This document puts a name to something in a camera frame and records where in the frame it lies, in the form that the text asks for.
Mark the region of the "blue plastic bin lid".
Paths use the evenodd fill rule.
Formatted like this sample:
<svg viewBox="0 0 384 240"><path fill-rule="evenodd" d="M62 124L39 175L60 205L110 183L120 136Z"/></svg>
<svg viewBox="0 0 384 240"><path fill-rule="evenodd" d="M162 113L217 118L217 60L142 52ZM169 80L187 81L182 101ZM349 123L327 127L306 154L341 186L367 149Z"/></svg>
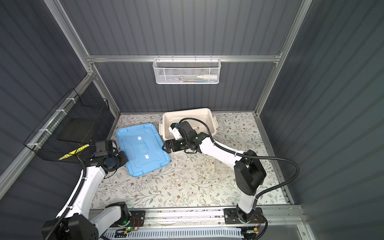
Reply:
<svg viewBox="0 0 384 240"><path fill-rule="evenodd" d="M117 130L119 147L128 158L127 170L132 177L148 174L171 162L157 129L153 124L142 124Z"/></svg>

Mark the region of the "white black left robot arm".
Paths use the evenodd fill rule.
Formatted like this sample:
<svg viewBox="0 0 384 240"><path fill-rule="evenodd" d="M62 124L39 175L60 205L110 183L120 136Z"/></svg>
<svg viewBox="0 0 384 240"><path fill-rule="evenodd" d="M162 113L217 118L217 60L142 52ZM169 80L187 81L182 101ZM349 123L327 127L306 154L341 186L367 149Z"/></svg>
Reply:
<svg viewBox="0 0 384 240"><path fill-rule="evenodd" d="M65 206L54 220L44 223L42 235L45 240L98 240L112 225L124 228L132 223L132 215L124 202L109 204L99 215L89 219L99 184L108 173L115 173L128 162L114 140L84 145L60 160L78 160L82 171Z"/></svg>

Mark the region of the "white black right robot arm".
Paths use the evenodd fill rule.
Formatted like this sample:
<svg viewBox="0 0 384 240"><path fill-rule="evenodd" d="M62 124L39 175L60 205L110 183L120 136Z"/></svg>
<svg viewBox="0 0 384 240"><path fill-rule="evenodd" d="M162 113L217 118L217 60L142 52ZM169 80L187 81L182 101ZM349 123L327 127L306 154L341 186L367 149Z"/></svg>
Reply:
<svg viewBox="0 0 384 240"><path fill-rule="evenodd" d="M208 125L198 119L184 118L172 123L169 131L174 138L164 143L165 152L200 153L232 168L241 193L236 207L237 216L242 223L250 222L256 210L257 189L267 175L257 154L252 150L239 152L219 143L213 138Z"/></svg>

